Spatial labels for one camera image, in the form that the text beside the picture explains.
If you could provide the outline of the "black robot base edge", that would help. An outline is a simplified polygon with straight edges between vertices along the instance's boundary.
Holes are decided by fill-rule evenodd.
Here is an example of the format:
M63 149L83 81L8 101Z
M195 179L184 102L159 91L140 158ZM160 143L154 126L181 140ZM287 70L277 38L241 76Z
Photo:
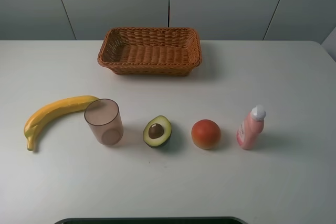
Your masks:
M116 223L116 224L172 224L172 223L186 223L186 224L215 224L215 223L246 223L245 221L236 217L151 217L151 218L78 218L78 219L64 219L56 223L65 224L89 224L89 223Z

